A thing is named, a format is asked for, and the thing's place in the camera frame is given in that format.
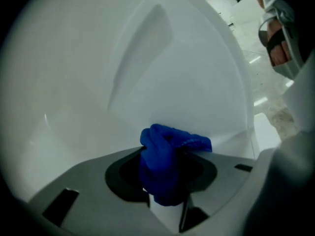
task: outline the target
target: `white wall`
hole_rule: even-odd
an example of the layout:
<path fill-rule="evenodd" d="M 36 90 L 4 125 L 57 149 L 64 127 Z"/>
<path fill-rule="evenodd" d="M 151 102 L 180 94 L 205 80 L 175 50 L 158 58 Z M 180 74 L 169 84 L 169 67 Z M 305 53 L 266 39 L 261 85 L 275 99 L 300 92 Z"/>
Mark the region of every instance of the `white wall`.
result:
<path fill-rule="evenodd" d="M 231 9 L 237 4 L 236 0 L 206 0 L 216 12 L 221 13 L 222 18 L 229 24 Z"/>

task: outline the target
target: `blue towel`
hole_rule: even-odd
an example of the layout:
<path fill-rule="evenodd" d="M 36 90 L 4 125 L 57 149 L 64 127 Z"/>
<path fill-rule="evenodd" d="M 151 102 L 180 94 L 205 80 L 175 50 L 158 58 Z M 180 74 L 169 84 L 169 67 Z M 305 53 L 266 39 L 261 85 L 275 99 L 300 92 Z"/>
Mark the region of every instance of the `blue towel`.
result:
<path fill-rule="evenodd" d="M 212 151 L 207 137 L 153 124 L 142 131 L 139 178 L 143 188 L 163 206 L 176 206 L 183 202 L 184 194 L 179 183 L 176 149 Z"/>

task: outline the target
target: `white plastic surface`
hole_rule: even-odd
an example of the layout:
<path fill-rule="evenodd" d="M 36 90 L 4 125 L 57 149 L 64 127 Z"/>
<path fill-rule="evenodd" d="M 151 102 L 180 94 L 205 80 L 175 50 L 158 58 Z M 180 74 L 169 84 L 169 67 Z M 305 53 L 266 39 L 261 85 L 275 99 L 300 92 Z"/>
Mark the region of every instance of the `white plastic surface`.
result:
<path fill-rule="evenodd" d="M 149 194 L 150 210 L 173 234 L 179 233 L 183 216 L 184 202 L 177 206 L 161 206 L 154 201 L 154 196 Z"/>
<path fill-rule="evenodd" d="M 1 167 L 24 200 L 153 123 L 254 158 L 247 63 L 203 0 L 33 0 L 0 68 Z"/>
<path fill-rule="evenodd" d="M 276 128 L 270 124 L 264 113 L 255 115 L 254 126 L 259 147 L 258 153 L 255 151 L 255 159 L 257 159 L 261 151 L 276 148 L 281 143 L 281 139 Z"/>

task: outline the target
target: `black slot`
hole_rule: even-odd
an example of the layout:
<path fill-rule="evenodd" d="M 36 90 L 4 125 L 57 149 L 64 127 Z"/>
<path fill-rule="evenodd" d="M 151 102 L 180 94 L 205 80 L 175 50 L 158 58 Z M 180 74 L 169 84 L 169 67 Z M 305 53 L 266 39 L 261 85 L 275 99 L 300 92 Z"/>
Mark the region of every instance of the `black slot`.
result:
<path fill-rule="evenodd" d="M 180 233 L 183 233 L 208 219 L 209 216 L 200 208 L 193 207 L 187 211 L 186 220 Z"/>
<path fill-rule="evenodd" d="M 238 164 L 235 166 L 236 169 L 239 169 L 241 171 L 247 171 L 247 172 L 251 172 L 252 171 L 252 166 L 248 166 L 245 164 Z"/>
<path fill-rule="evenodd" d="M 56 226 L 60 226 L 78 195 L 77 191 L 63 190 L 43 212 L 43 216 Z"/>

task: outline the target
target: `ceiling light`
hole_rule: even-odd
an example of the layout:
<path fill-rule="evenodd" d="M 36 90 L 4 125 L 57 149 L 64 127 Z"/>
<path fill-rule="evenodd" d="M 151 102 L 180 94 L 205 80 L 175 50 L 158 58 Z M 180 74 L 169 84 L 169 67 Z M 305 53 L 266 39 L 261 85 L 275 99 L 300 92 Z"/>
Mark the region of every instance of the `ceiling light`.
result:
<path fill-rule="evenodd" d="M 294 83 L 294 81 L 289 81 L 288 83 L 286 83 L 286 87 L 289 88 L 290 86 L 292 86 Z"/>
<path fill-rule="evenodd" d="M 260 58 L 261 58 L 261 56 L 258 56 L 257 58 L 251 60 L 251 61 L 250 61 L 250 64 L 251 64 L 251 63 L 254 63 L 256 60 L 259 60 Z"/>
<path fill-rule="evenodd" d="M 256 107 L 256 106 L 258 106 L 258 105 L 260 105 L 260 104 L 266 102 L 267 100 L 268 100 L 267 97 L 263 97 L 263 98 L 261 98 L 260 100 L 255 101 L 255 102 L 254 102 L 254 107 Z"/>

